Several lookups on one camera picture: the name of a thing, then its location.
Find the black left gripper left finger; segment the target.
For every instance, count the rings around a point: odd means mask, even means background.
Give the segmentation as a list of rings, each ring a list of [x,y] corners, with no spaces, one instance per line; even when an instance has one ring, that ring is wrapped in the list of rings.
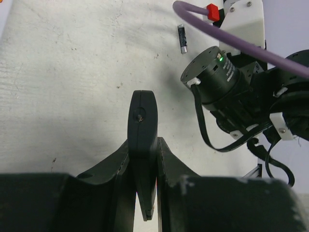
[[[136,190],[127,143],[74,177],[67,173],[0,176],[3,232],[131,232]]]

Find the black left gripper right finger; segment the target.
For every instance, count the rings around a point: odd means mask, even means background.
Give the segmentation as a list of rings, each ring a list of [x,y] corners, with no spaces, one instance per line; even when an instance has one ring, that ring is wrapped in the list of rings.
[[[297,195],[277,179],[199,176],[163,138],[157,156],[161,232],[306,232]]]

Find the wide black remote control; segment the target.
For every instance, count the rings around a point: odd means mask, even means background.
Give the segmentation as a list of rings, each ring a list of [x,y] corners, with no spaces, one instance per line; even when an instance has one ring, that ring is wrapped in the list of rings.
[[[128,155],[144,221],[153,217],[158,154],[158,112],[149,90],[133,92],[127,124]]]

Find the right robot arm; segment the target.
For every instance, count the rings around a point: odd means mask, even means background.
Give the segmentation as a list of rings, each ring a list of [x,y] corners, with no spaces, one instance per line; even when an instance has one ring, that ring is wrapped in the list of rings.
[[[309,81],[246,54],[225,54],[217,46],[185,68],[181,82],[194,95],[200,132],[210,145],[203,111],[235,138],[221,152],[237,149],[259,134],[269,142],[287,135],[309,138]]]

